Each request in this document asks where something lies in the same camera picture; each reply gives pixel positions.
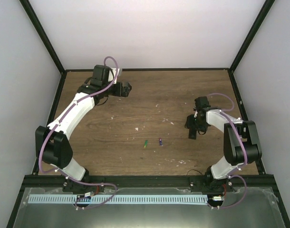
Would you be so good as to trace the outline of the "black remote control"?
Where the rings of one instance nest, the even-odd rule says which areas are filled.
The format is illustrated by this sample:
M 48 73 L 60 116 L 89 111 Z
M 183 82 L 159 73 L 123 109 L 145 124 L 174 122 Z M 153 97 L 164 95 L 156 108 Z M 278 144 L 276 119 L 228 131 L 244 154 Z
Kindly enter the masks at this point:
M 196 129 L 189 129 L 188 138 L 192 139 L 192 140 L 196 140 L 197 130 Z

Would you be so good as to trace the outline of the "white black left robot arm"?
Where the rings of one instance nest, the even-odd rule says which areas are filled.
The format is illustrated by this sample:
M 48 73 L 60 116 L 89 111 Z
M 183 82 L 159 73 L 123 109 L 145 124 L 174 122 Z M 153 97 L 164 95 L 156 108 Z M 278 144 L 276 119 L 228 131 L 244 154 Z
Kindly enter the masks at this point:
M 83 117 L 109 96 L 127 97 L 132 89 L 128 82 L 119 82 L 122 69 L 106 65 L 96 65 L 91 77 L 77 89 L 67 108 L 47 126 L 39 126 L 35 131 L 36 157 L 39 168 L 42 163 L 54 167 L 67 178 L 74 179 L 73 186 L 80 192 L 90 186 L 89 171 L 73 157 L 69 139 Z

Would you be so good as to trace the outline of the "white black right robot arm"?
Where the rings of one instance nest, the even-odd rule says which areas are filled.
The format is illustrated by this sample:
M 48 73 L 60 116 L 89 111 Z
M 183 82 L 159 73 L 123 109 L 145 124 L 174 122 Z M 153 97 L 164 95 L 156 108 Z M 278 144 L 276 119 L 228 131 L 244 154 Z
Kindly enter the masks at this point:
M 208 167 L 204 174 L 205 188 L 216 191 L 222 180 L 261 159 L 261 143 L 255 122 L 232 117 L 223 109 L 212 107 L 206 96 L 194 101 L 195 113 L 187 116 L 185 123 L 189 130 L 188 138 L 195 140 L 197 135 L 206 134 L 210 126 L 223 133 L 223 157 Z

